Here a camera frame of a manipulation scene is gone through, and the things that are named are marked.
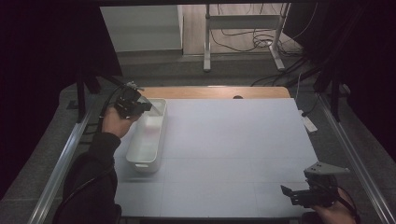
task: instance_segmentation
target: metal frame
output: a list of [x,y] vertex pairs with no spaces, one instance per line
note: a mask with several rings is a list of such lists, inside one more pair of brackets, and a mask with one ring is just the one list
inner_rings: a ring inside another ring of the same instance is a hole
[[38,203],[35,206],[35,210],[33,211],[31,217],[29,218],[28,223],[43,223],[46,219],[47,213],[50,210],[50,206],[53,202],[53,199],[61,186],[62,181],[64,180],[65,173],[67,171],[67,167],[70,161],[73,158],[73,154],[78,146],[79,139],[84,132],[85,126],[90,119],[92,114],[92,106],[96,101],[96,95],[90,95],[87,99],[89,108],[88,113],[85,114],[82,121],[77,123],[71,132],[69,139],[64,146],[64,150],[53,169],[52,174],[49,177],[49,181],[47,182],[46,187],[44,188]]
[[329,103],[326,99],[319,96],[319,100],[322,104],[323,111],[332,125],[335,135],[339,139],[341,145],[344,148],[347,158],[349,159],[356,176],[364,187],[369,199],[371,200],[375,211],[378,213],[379,218],[382,223],[396,223],[395,217],[392,214],[392,211],[389,208],[387,201],[379,190],[378,185],[375,183],[373,178],[368,173],[366,167],[364,166],[361,158],[355,149],[352,142],[349,140],[346,131],[344,130],[342,124],[337,122],[335,118],[332,116],[332,112],[329,109]]
[[232,15],[210,16],[209,4],[206,4],[205,14],[205,50],[204,71],[210,71],[210,30],[219,29],[275,29],[274,40],[269,47],[278,71],[284,71],[285,65],[279,57],[277,43],[285,24],[290,3],[286,3],[281,15]]

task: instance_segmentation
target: person's arm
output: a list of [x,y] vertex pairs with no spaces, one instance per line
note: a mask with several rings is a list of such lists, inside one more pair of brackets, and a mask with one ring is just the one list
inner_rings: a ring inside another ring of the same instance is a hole
[[53,223],[115,222],[120,209],[114,203],[117,175],[113,155],[120,139],[138,118],[121,119],[116,109],[107,110],[102,132],[93,137],[88,152],[78,156],[68,171],[63,204],[58,207]]
[[[345,201],[352,204],[352,201],[343,190],[338,189],[338,193]],[[355,218],[352,216],[350,211],[338,201],[331,207],[316,205],[312,206],[312,209],[318,213],[325,224],[356,224]]]

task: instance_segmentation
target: wooden floor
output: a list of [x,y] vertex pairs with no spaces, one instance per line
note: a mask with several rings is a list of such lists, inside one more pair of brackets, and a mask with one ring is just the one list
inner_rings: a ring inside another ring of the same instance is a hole
[[[280,12],[282,4],[220,4],[210,5],[211,15],[277,15]],[[183,25],[183,53],[185,55],[202,55],[204,53],[205,43],[205,5],[186,5],[182,7],[184,25]],[[231,35],[250,32],[244,35]],[[256,31],[254,35],[274,35],[275,31]],[[216,42],[229,46],[229,49],[218,45]],[[290,38],[281,35],[280,40],[286,42],[285,49],[298,49],[298,44],[294,41],[288,41]],[[255,48],[253,44],[253,30],[213,30],[210,36],[211,53],[238,53],[238,52],[268,52],[268,48]]]

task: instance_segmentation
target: power strip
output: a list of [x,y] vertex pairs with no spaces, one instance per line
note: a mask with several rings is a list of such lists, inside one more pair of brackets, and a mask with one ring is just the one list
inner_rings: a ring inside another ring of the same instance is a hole
[[[300,115],[302,115],[304,113],[303,110],[299,110],[299,112],[300,112]],[[318,131],[317,126],[315,126],[315,124],[308,117],[301,116],[301,120],[303,121],[303,124],[304,124],[306,131],[308,133],[315,133]]]

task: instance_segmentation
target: gray carpet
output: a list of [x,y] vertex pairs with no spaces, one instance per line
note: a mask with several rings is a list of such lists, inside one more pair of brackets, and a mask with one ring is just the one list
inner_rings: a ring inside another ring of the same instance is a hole
[[[288,58],[285,60],[285,64],[288,67],[296,60],[296,58]],[[278,74],[270,55],[213,56],[210,73],[203,71],[202,57],[182,57],[177,53],[170,55],[162,53],[143,55],[124,53],[120,55],[120,63],[124,74],[121,79],[134,80],[135,83],[143,87],[249,86],[258,78]],[[302,70],[292,73],[290,77],[297,77],[305,69],[306,67],[303,67]],[[281,84],[287,78],[280,79],[277,83]],[[260,84],[269,82],[268,85],[271,85],[272,80],[272,78],[268,78]],[[315,77],[311,77],[301,82],[299,86],[297,106],[304,111],[309,110],[317,99],[311,88],[314,80]],[[105,91],[114,88],[114,85],[107,81],[101,80],[101,83]],[[296,96],[296,92],[297,87],[290,88],[292,97]],[[69,102],[73,100],[77,100],[75,86],[66,88],[62,92],[60,105],[47,132],[43,135],[34,154],[8,190],[5,198],[0,202],[0,223],[26,223],[32,214],[41,191],[46,186],[51,171],[77,120],[77,110],[66,109]],[[359,149],[363,162],[381,188],[390,207],[394,208],[396,205],[396,180],[389,178],[396,175],[394,161],[351,112],[345,99],[340,100],[340,116],[348,134],[350,134],[350,138]],[[316,133],[309,135],[318,159],[347,167],[352,171],[352,174],[340,175],[337,176],[337,179],[339,184],[345,187],[355,199],[362,217],[362,223],[381,223],[370,199],[361,186],[361,182],[354,174],[345,156],[345,151],[323,112],[322,105],[318,103],[308,117],[318,127]],[[89,138],[89,136],[84,136],[82,141],[89,140]],[[86,146],[80,145],[76,155],[84,150],[86,150]],[[45,223],[50,223],[54,209],[61,200],[61,192],[61,189],[58,190]]]

